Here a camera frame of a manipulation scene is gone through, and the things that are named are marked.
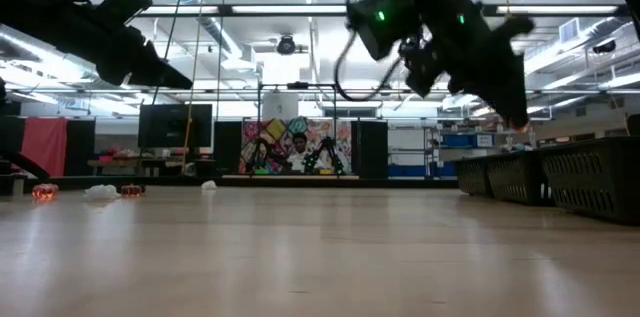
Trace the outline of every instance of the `ceiling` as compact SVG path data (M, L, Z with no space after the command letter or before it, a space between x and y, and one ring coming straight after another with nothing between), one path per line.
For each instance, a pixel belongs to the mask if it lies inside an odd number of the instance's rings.
M92 0L94 3L100 3L102 0ZM153 0L154 5L174 5L176 0ZM506 4L507 0L478 0L486 4ZM202 0L207 4L344 4L344 0ZM510 3L516 4L623 4L624 0L509 0ZM571 19L567 17L554 18L536 18L536 29L528 36L517 37L513 41L515 51L525 53L525 59L531 60L538 56L537 66L535 70L526 78L527 86L531 89L544 88L546 85L566 78L567 76L583 72L585 70L596 69L601 72L599 81L606 81L611 77L609 74L609 65L613 62L614 66L626 68L627 71L634 71L635 65L629 63L628 59L618 61L621 56L633 56L638 51L637 38L633 33L633 28L623 28L616 31L616 41L618 41L618 50L613 54L596 55L593 52L585 52L585 48L577 47L569 53L564 53L561 58L544 59L540 62L540 50L547 50L554 45L559 37L558 27ZM601 21L602 19L581 19L581 28L587 30L591 25ZM300 79L303 81L311 81L312 73L309 68L311 65L309 58L309 47L311 45L311 36L315 36L314 56L319 65L318 81L330 83L333 80L333 65L338 55L342 51L349 33L345 29L344 17L313 17L310 19L306 16L274 16L274 17L224 17L218 18L218 23L222 29L229 35L230 39L241 46L248 46L256 52L258 61L269 60L273 55L275 42L282 35L292 35L297 45L302 46L302 58ZM488 18L491 26L496 27L502 23L503 18ZM174 23L173 18L137 18L132 21L132 25L139 28L143 34L153 40L158 53L164 55L167 46L168 34ZM315 33L310 32L310 28L315 29ZM202 88L211 88L217 86L218 76L220 76L221 88L251 88L257 85L260 75L256 71L247 71L246 69L237 70L233 68L220 68L221 61L226 57L221 57L219 53L219 44L203 29L199 28L196 19L191 17L180 17L175 20L175 30L171 41L173 42L168 50L168 58L170 63L186 76L192 78L195 76L196 86L207 86ZM197 56L197 63L194 68L194 57ZM375 86L382 78L382 75L395 58L396 54L381 61L373 61L364 46L359 40L350 51L346 66L343 69L343 81L351 83L354 88L371 88ZM47 74L55 76L54 71L45 71ZM590 78L597 77L597 73L585 74L584 77L575 81L561 85L557 88L580 88L591 89L596 88L597 83L591 81ZM399 84L393 86L403 87L401 81L402 72L394 75L395 80L399 80ZM437 88L445 88L446 83L441 83ZM186 94L177 96L182 99ZM243 99L255 99L257 94L247 93L243 95ZM441 100L444 94L430 96L429 100ZM211 94L196 93L195 99L211 99ZM238 95L225 94L221 95L224 99L237 99ZM568 98L565 95L554 95L544 99L545 104L553 105L554 101ZM530 105L536 105L537 98L532 96Z

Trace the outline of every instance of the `white cylinder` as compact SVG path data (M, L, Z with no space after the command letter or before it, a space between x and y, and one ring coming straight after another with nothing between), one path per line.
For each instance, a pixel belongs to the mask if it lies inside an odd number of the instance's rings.
M262 119L294 119L298 117L298 94L272 91L262 101Z

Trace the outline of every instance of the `black storage bin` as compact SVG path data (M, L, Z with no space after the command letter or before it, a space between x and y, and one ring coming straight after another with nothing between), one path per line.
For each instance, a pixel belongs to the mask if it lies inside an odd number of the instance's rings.
M493 196L534 206L553 206L547 180L535 151L487 157Z
M491 197L491 185L487 177L487 157L466 158L455 161L458 185L470 195Z
M543 148L556 204L624 224L640 224L640 137L610 137Z

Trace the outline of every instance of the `man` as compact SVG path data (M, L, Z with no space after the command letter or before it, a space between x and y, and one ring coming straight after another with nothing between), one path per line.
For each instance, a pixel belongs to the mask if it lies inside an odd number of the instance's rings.
M307 136L298 132L293 135L293 152L289 155L287 161L291 163L291 171L294 173L304 173L304 158L307 155ZM318 159L315 169L325 168L322 161Z

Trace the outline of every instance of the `red object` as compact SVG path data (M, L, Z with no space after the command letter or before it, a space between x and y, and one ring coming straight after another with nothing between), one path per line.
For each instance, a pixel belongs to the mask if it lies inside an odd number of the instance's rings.
M51 176L62 176L66 150L66 118L27 118L22 138L22 154L25 157Z
M58 185L44 183L34 186L31 195L35 202L49 202L58 198L58 191Z
M140 197L142 194L142 187L134 184L122 186L120 194L122 197Z

